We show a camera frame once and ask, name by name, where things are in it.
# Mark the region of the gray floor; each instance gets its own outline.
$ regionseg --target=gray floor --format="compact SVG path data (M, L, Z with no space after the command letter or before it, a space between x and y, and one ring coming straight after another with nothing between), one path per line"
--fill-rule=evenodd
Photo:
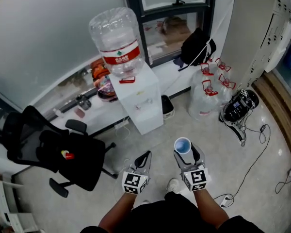
M217 120L217 115L201 121L193 120L186 110L188 99L188 93L173 99L175 116L146 135L140 135L130 123L130 136L126 140L123 140L128 133L125 129L120 129L118 136L115 130L110 130L98 137L106 143L114 141L117 144L117 148L110 150L105 159L105 163L117 171L123 168L125 159L134 160L144 151L152 151L151 180L138 196L135 206L143 200L162 200L168 181L172 177L179 178L173 145L180 136L191 139L205 153L206 166L212 178L208 191L213 197L223 193L234 194L248 168L266 145L259 142L258 133L247 132L247 143L242 148L234 134ZM249 117L247 126L259 130L264 123L271 127L269 146L251 169L234 204L226 208L226 212L230 217L243 216L267 233L283 233L291 222L291 186L286 185L279 194L275 194L275 186L285 180L291 168L291 155L279 127L264 103L260 102ZM84 175L91 179L90 173ZM97 225L123 194L121 175L118 180L113 180L101 174L93 192L72 186L69 197L64 199L48 185L51 177L59 182L65 181L60 174L37 167L16 177L17 182L25 185L19 192L21 204L33 213L38 226L47 233L77 233L86 226ZM182 182L181 189L186 193Z

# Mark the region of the power strip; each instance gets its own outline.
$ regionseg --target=power strip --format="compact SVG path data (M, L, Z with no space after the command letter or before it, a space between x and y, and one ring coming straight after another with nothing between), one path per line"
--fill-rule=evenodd
M127 125L127 124L129 124L128 120L124 120L123 122L120 122L120 123L118 123L118 124L115 124L114 128L115 128L116 130L118 130L118 129L124 127L124 126Z
M220 207L225 208L226 204L228 206L228 204L230 203L231 200L232 200L232 196L229 194L226 194L225 197L223 198L221 204L220 204Z

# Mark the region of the wooden trim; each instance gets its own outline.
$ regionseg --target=wooden trim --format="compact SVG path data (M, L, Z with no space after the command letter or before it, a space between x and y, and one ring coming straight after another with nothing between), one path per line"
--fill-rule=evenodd
M273 115L291 152L291 97L281 86L272 74L267 77L263 74L252 85Z

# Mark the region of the white wall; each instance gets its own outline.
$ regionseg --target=white wall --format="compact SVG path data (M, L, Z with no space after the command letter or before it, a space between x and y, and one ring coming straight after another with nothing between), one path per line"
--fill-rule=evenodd
M98 55L90 19L124 0L0 0L0 96L25 108Z
M6 148L0 144L0 173L5 175L13 175L27 168L26 165L18 165L7 158Z

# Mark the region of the sneaker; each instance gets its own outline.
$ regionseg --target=sneaker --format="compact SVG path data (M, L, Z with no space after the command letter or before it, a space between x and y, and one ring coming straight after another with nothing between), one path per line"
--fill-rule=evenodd
M288 175L291 177L291 169L288 171Z
M179 180L176 178L172 178L166 187L167 193L168 192L174 192L178 193L179 192Z

